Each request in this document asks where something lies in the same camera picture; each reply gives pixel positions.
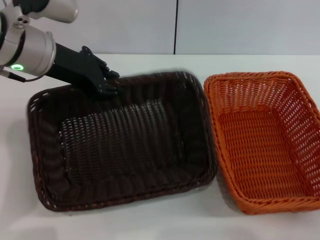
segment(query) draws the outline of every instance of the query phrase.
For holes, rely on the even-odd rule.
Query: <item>cable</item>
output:
[[[42,75],[42,76],[38,76],[38,77],[36,77],[36,78],[32,78],[32,79],[26,79],[26,80],[25,80],[25,82],[26,82],[26,83],[33,82],[33,81],[36,81],[36,80],[38,80],[38,79],[42,78],[43,76],[44,76],[44,75]]]
[[[43,75],[42,75],[42,76],[38,76],[38,77],[36,77],[36,78],[25,79],[25,78],[22,77],[22,76],[19,76],[19,75],[17,75],[17,74],[14,74],[13,72],[10,72],[10,71],[5,71],[5,72],[7,72],[7,76],[5,76],[5,77],[7,77],[7,78],[9,78],[9,79],[13,79],[13,80],[19,81],[19,82],[21,82],[21,83],[33,82],[33,81],[36,81],[36,80],[38,80],[38,79],[40,79],[40,78],[43,77]]]

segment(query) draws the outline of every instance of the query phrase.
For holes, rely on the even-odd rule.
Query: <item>brown wicker basket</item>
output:
[[[217,166],[207,99],[185,72],[120,78],[123,93],[92,101],[72,86],[28,104],[38,198],[79,211],[186,192]]]

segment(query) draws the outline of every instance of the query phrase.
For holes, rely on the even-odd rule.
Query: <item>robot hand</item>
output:
[[[72,23],[78,14],[75,0],[13,0],[0,11],[0,75],[31,82],[44,75],[70,83],[88,96],[108,98],[117,95],[112,83],[119,78],[107,64],[86,46],[75,52],[55,42],[51,32],[30,26],[30,18],[46,17]],[[38,76],[25,79],[14,70]]]

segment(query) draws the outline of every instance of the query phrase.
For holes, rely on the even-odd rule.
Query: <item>wicker basket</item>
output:
[[[320,209],[320,114],[288,72],[234,72],[204,84],[219,165],[247,214]]]
[[[185,72],[120,78],[92,101],[63,86],[28,104],[35,188],[52,211],[103,208],[186,192],[216,174],[208,102]]]

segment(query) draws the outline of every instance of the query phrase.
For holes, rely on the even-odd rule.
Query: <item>green indicator light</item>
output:
[[[24,66],[20,64],[15,64],[15,65],[12,65],[11,68],[14,70],[22,71],[24,69]]]

